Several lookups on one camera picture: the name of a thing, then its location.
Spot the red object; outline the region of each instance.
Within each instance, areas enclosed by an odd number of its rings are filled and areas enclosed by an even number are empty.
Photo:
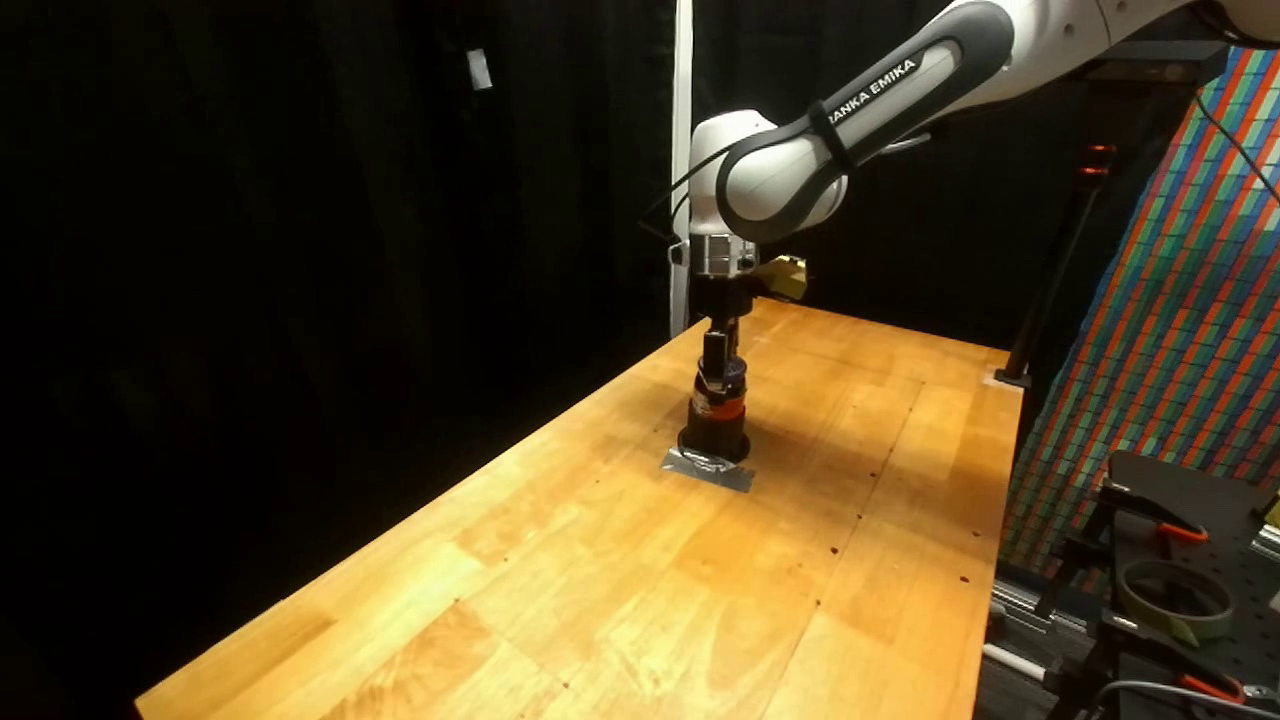
[[[1159,535],[1180,541],[1180,542],[1208,542],[1208,528],[1184,528],[1184,522],[1154,522]]]

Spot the wooden table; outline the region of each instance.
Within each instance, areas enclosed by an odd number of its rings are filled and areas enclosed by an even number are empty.
[[[145,714],[970,714],[1004,353],[756,298],[748,492],[658,461],[704,322],[137,698]]]

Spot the robotic arm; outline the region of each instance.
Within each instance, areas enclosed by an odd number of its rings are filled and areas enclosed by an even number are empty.
[[[1232,43],[1280,49],[1280,0],[951,0],[880,62],[792,123],[760,110],[710,116],[693,132],[687,236],[710,328],[687,424],[668,467],[745,487],[748,364],[737,354],[753,291],[801,286],[801,260],[756,263],[756,245],[837,217],[847,177],[925,123],[1024,94],[1159,16],[1190,8]]]
[[[776,129],[760,110],[693,132],[687,230],[783,238],[826,218],[842,177],[959,109],[1024,94],[1190,2],[1235,43],[1280,43],[1276,0],[951,0],[912,38]]]

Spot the black wall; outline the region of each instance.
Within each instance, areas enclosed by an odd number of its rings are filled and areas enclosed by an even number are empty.
[[[663,163],[663,2],[5,2],[0,714],[126,714],[648,353]]]

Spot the wire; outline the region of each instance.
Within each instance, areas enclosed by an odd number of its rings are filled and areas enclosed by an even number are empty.
[[[1197,93],[1190,101],[1197,101],[1198,116],[1204,116],[1216,132],[1224,132],[1224,140],[1238,150],[1238,161],[1252,166],[1252,177],[1257,177],[1257,178],[1268,187],[1268,194],[1280,202],[1276,184],[1270,184],[1268,173],[1248,155],[1248,149],[1208,110],[1208,105],[1204,105],[1198,93]]]
[[[1180,697],[1180,698],[1210,705],[1210,706],[1238,712],[1238,714],[1280,720],[1276,712],[1262,712],[1262,706],[1248,706],[1248,705],[1216,698],[1216,697],[1204,697],[1204,691],[1190,691],[1190,687],[1176,687],[1176,683],[1154,683],[1154,680],[1110,680],[1110,683],[1103,683],[1103,687],[1091,697],[1089,714],[1095,714],[1095,712],[1101,712],[1101,705],[1103,705],[1107,697],[1116,697],[1116,691]]]
[[[658,236],[658,238],[672,238],[672,230],[650,228],[648,217],[650,217],[680,184],[687,184],[687,177],[694,177],[699,166],[716,163],[724,150],[732,150],[732,143],[724,143],[724,149],[716,149],[710,155],[694,161],[685,177],[676,177],[676,178],[668,184],[668,193],[650,194],[650,200],[645,202],[645,213],[639,213],[639,228],[650,230],[650,236]]]

